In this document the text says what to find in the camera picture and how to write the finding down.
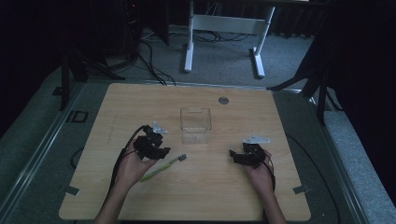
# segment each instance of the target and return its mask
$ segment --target metal stand leg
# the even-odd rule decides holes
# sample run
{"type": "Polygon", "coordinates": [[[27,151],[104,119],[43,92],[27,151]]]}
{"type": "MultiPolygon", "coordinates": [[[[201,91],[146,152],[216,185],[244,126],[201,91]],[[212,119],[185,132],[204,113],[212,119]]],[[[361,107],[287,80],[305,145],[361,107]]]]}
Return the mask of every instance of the metal stand leg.
{"type": "Polygon", "coordinates": [[[184,70],[186,72],[188,72],[188,73],[191,72],[191,68],[192,68],[192,54],[194,52],[194,43],[192,42],[193,17],[194,17],[194,2],[190,1],[189,44],[187,46],[186,63],[184,65],[184,70]]]}
{"type": "Polygon", "coordinates": [[[257,75],[259,77],[265,77],[264,67],[262,65],[262,56],[260,55],[260,53],[262,52],[262,45],[264,44],[265,37],[267,36],[268,29],[271,24],[271,19],[272,16],[274,15],[274,10],[275,7],[270,7],[269,13],[266,13],[265,27],[262,31],[262,36],[260,37],[259,45],[257,46],[257,48],[253,48],[254,61],[256,63],[257,75]]]}

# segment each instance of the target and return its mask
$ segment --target finger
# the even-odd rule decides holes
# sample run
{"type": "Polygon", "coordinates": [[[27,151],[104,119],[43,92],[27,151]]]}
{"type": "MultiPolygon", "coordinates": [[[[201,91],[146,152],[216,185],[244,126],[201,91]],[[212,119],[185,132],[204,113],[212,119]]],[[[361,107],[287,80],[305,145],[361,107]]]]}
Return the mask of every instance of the finger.
{"type": "Polygon", "coordinates": [[[264,152],[265,152],[265,154],[269,157],[269,158],[271,158],[272,157],[272,154],[271,154],[271,152],[269,152],[269,151],[267,151],[267,150],[264,150],[264,152]]]}
{"type": "Polygon", "coordinates": [[[158,160],[148,160],[148,161],[144,161],[144,163],[148,166],[151,167],[153,166],[158,160]]]}

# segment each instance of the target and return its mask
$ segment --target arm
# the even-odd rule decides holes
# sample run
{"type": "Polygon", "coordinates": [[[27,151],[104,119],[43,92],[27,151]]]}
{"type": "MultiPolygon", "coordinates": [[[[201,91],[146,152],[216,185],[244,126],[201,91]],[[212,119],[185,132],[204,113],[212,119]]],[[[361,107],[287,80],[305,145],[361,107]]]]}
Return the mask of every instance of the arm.
{"type": "MultiPolygon", "coordinates": [[[[265,153],[268,157],[271,157],[269,152],[265,151],[265,153]]],[[[265,159],[265,162],[269,165],[268,157],[265,159]]],[[[247,175],[254,189],[257,190],[260,195],[268,222],[270,224],[286,223],[286,219],[283,216],[282,210],[280,210],[277,198],[274,194],[271,174],[268,169],[263,164],[257,169],[253,169],[251,166],[243,167],[247,171],[247,175]]]]}
{"type": "Polygon", "coordinates": [[[128,146],[125,155],[120,162],[114,186],[95,218],[95,224],[116,223],[129,189],[157,162],[154,160],[141,161],[137,153],[134,152],[134,142],[128,146]]]}

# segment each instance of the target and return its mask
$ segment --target small white object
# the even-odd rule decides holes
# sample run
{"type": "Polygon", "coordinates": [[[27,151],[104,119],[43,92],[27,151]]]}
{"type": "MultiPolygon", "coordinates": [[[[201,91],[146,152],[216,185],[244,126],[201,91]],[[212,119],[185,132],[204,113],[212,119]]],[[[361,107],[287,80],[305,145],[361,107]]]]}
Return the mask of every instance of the small white object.
{"type": "Polygon", "coordinates": [[[155,133],[163,133],[163,134],[168,133],[168,131],[166,131],[165,129],[160,127],[160,125],[157,124],[157,121],[152,122],[152,131],[154,131],[155,133]]]}
{"type": "Polygon", "coordinates": [[[249,138],[244,138],[242,142],[247,144],[270,143],[270,139],[253,134],[249,138]]]}

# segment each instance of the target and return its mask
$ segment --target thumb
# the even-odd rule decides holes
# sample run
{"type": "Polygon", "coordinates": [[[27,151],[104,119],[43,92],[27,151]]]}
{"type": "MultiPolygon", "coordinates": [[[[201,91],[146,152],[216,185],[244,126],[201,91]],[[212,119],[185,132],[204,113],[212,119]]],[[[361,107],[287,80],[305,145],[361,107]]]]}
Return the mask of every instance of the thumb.
{"type": "Polygon", "coordinates": [[[151,166],[153,166],[158,160],[148,160],[148,161],[144,161],[144,163],[147,165],[148,168],[150,168],[151,166]]]}

